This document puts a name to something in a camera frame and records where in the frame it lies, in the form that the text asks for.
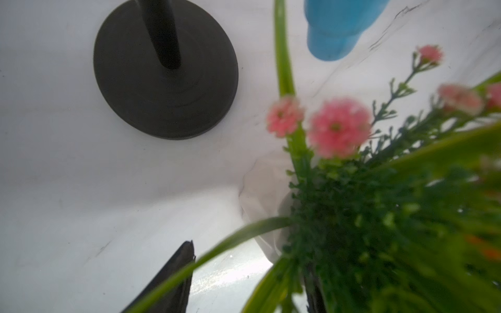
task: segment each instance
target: white marble surface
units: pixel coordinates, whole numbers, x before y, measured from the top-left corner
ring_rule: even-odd
[[[184,240],[200,254],[242,226],[242,177],[282,144],[264,126],[277,97],[272,1],[193,1],[233,42],[238,92],[209,133],[166,141],[124,123],[94,79],[96,33],[122,0],[0,0],[1,312],[118,312]],[[445,62],[415,79],[422,92],[399,103],[403,113],[425,108],[440,82],[501,69],[499,0],[391,0],[332,63],[309,54],[302,1],[288,4],[310,108],[335,95],[385,99],[416,45],[442,45]],[[228,252],[195,274],[188,312],[237,312],[269,266],[253,241]]]

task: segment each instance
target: green leaf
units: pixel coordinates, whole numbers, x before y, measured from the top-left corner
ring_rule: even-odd
[[[386,309],[388,308],[387,306],[387,301],[379,296],[379,297],[373,297],[371,304],[370,304],[370,312],[371,313],[385,313]]]
[[[285,0],[275,0],[275,58],[280,96],[295,95],[291,60],[287,47]]]
[[[404,205],[402,205],[402,211],[407,215],[414,214],[419,210],[419,203],[405,203]]]
[[[322,299],[324,300],[324,308],[326,313],[336,312],[337,303],[332,294],[326,294],[324,292],[324,281],[321,282],[320,292],[322,293]]]
[[[273,313],[279,304],[287,303],[286,298],[294,292],[290,287],[297,285],[297,271],[294,260],[281,257],[256,286],[242,313]]]
[[[390,229],[395,228],[395,213],[393,212],[388,212],[386,215],[383,217],[383,225]]]
[[[454,134],[432,145],[416,150],[396,160],[386,162],[375,169],[392,168],[393,178],[418,174],[423,168],[430,169],[434,178],[442,177],[451,166],[466,168],[478,166],[480,155],[492,155],[501,150],[501,122]]]
[[[360,228],[360,226],[362,226],[362,215],[361,214],[358,214],[357,217],[355,218],[355,226],[357,228]]]
[[[501,190],[501,171],[493,170],[487,175],[482,176],[482,180],[478,186],[483,190]]]
[[[280,306],[282,307],[282,313],[299,313],[298,308],[292,301],[292,294],[291,290],[287,293],[287,297],[280,303]]]
[[[167,292],[182,283],[191,273],[211,259],[221,253],[238,246],[239,244],[252,239],[269,231],[287,227],[291,225],[291,220],[288,217],[272,217],[264,219],[252,224],[249,224],[240,230],[237,230],[233,235],[221,241],[216,247],[204,254],[196,262],[191,262],[187,266],[180,269],[168,280],[158,285],[154,290],[144,296],[138,303],[131,307],[126,313],[142,313],[160,300]]]

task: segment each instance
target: grass blade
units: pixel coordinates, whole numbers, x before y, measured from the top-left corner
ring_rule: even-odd
[[[285,0],[275,0],[275,58],[280,96],[295,95],[291,60],[287,47]]]
[[[242,313],[273,313],[293,290],[289,290],[293,279],[298,277],[296,263],[281,257],[261,279]]]
[[[152,290],[136,305],[131,307],[126,313],[143,313],[163,297],[167,292],[182,283],[195,269],[215,258],[219,254],[238,246],[239,244],[252,239],[261,234],[269,231],[287,227],[291,225],[291,220],[288,217],[272,217],[249,224],[240,230],[236,231],[233,235],[221,241],[211,251],[204,254],[196,262],[192,262],[187,266],[180,269],[176,274],[171,276],[168,280],[158,285],[157,288]]]

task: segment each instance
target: black round base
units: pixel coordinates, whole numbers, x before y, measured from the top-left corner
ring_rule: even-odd
[[[181,67],[163,67],[134,0],[104,21],[94,46],[94,73],[104,98],[127,123],[152,136],[186,139],[214,127],[238,85],[231,42],[206,11],[173,0]]]

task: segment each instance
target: white fabric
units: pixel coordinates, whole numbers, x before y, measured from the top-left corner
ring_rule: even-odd
[[[256,161],[252,170],[243,177],[243,190],[239,196],[245,221],[252,223],[289,214],[293,200],[287,170],[293,170],[293,166],[289,154],[284,151],[272,152]],[[270,262],[279,258],[286,239],[286,229],[256,237]]]

